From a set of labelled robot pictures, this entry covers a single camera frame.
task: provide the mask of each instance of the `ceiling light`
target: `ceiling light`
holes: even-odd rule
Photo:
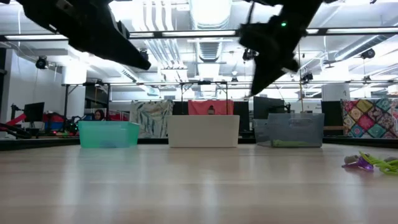
[[[140,39],[143,37],[153,37],[153,32],[131,32],[130,39]]]
[[[318,29],[307,29],[307,33],[308,34],[316,34],[316,33],[318,33]]]
[[[153,82],[153,83],[143,83],[143,85],[179,85],[178,82]]]
[[[111,86],[137,86],[137,83],[110,83]]]
[[[234,37],[235,30],[193,30],[193,31],[173,31],[163,32],[164,37]]]
[[[60,34],[6,35],[5,38],[9,41],[68,40],[64,35]]]
[[[233,82],[228,82],[228,84],[229,85],[232,85],[232,84],[234,84],[234,85],[250,85],[251,82],[235,82],[235,81],[233,81]]]
[[[222,42],[233,42],[232,39],[189,39],[188,43],[222,43]]]
[[[131,103],[132,100],[111,100],[113,103]]]
[[[344,28],[344,29],[328,29],[327,34],[380,34],[398,32],[398,27],[377,27],[377,28]]]

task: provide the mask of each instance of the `gray plastic bin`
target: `gray plastic bin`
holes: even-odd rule
[[[322,147],[324,114],[269,114],[272,147]]]
[[[254,135],[258,145],[262,146],[265,142],[266,145],[270,145],[267,123],[267,119],[253,119]]]

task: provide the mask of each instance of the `desk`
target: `desk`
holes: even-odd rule
[[[398,177],[341,168],[359,150],[80,149],[0,152],[2,224],[394,223]]]

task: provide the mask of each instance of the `green object in bin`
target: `green object in bin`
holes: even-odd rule
[[[310,145],[307,142],[302,142],[302,141],[273,140],[272,146],[274,146],[274,147],[306,147],[306,146],[310,146]]]
[[[128,121],[80,121],[80,145],[85,148],[131,147],[137,144],[139,124]]]

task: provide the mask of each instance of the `purple toy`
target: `purple toy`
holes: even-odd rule
[[[362,168],[366,171],[373,171],[373,165],[368,163],[362,156],[357,162],[352,162],[341,166],[342,168]]]

